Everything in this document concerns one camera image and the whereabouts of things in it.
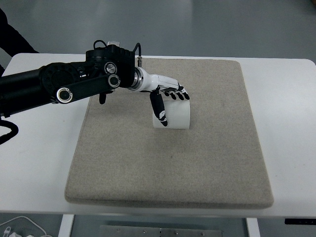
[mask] fingertip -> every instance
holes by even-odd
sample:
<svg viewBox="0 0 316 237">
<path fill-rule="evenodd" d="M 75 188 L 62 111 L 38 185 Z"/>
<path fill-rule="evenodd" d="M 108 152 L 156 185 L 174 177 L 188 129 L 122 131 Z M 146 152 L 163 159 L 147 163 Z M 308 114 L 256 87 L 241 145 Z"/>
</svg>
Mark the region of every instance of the fingertip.
<svg viewBox="0 0 316 237">
<path fill-rule="evenodd" d="M 185 97 L 187 100 L 190 99 L 190 97 L 189 97 L 189 95 L 188 95 L 187 93 L 184 94 L 184 97 Z"/>
<path fill-rule="evenodd" d="M 100 105 L 105 104 L 106 99 L 107 99 L 107 95 L 105 93 L 100 93 L 100 95 L 99 95 L 99 103 L 100 103 Z"/>
<path fill-rule="evenodd" d="M 163 126 L 167 127 L 168 126 L 168 121 L 163 121 L 161 122 Z"/>
</svg>

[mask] white cylinder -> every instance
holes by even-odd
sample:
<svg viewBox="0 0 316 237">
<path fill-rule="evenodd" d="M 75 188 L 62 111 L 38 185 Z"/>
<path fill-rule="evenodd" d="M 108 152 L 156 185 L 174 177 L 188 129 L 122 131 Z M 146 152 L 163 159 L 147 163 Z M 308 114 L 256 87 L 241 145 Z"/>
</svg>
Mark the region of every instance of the white cylinder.
<svg viewBox="0 0 316 237">
<path fill-rule="evenodd" d="M 164 110 L 168 126 L 165 127 L 156 118 L 153 112 L 154 128 L 169 128 L 169 129 L 189 129 L 190 128 L 190 101 L 189 100 L 174 100 L 164 101 Z"/>
</svg>

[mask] gray floor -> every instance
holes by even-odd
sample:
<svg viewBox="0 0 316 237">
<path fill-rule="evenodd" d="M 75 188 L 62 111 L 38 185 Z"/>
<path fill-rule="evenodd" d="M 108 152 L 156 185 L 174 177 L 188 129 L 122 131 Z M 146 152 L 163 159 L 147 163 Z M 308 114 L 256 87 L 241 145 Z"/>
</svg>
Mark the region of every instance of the gray floor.
<svg viewBox="0 0 316 237">
<path fill-rule="evenodd" d="M 143 55 L 307 58 L 316 62 L 316 7 L 310 0 L 1 0 L 0 7 L 9 23 L 41 53 L 84 54 L 95 40 L 102 39 L 118 40 L 130 50 L 140 42 Z M 9 61 L 0 50 L 0 63 L 6 67 Z M 11 214 L 0 217 L 5 221 Z M 41 216 L 40 221 L 58 233 L 58 222 L 50 221 L 51 217 Z M 76 218 L 78 232 L 96 220 L 83 218 L 91 219 L 78 226 Z M 282 223 L 284 219 L 259 220 L 262 236 L 290 236 L 276 233 L 278 226 L 288 228 Z"/>
</svg>

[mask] person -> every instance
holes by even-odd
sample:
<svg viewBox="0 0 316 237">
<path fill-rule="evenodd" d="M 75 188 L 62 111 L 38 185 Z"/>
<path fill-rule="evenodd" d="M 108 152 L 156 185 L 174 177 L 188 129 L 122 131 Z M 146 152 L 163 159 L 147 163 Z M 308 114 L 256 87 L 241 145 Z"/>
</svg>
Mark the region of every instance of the person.
<svg viewBox="0 0 316 237">
<path fill-rule="evenodd" d="M 38 53 L 30 44 L 8 24 L 6 14 L 0 8 L 0 48 L 11 57 L 18 53 Z M 4 73 L 4 68 L 0 64 L 0 77 Z"/>
</svg>

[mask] robotic hand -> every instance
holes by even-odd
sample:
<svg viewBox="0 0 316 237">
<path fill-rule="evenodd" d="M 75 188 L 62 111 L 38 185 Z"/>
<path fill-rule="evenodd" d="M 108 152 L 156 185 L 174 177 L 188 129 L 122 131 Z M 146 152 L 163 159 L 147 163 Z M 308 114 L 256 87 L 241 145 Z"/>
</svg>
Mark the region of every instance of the robotic hand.
<svg viewBox="0 0 316 237">
<path fill-rule="evenodd" d="M 134 82 L 129 89 L 133 91 L 150 92 L 150 101 L 154 114 L 163 126 L 167 126 L 168 121 L 165 116 L 161 92 L 166 96 L 171 95 L 174 100 L 177 99 L 175 95 L 177 95 L 180 100 L 184 100 L 184 98 L 187 100 L 190 99 L 185 88 L 180 85 L 176 79 L 155 74 L 150 75 L 141 67 L 135 67 Z"/>
<path fill-rule="evenodd" d="M 97 42 L 105 47 L 96 48 Z M 132 91 L 149 92 L 154 113 L 167 126 L 161 93 L 189 100 L 183 86 L 175 79 L 150 75 L 141 68 L 141 47 L 137 43 L 133 51 L 115 44 L 106 45 L 97 40 L 93 50 L 86 52 L 85 62 L 51 63 L 39 69 L 0 78 L 0 126 L 11 132 L 0 136 L 0 144 L 18 133 L 18 127 L 2 121 L 9 117 L 48 103 L 67 104 L 99 94 L 104 104 L 107 94 L 123 87 Z M 138 67 L 135 67 L 135 51 L 138 48 Z"/>
</svg>

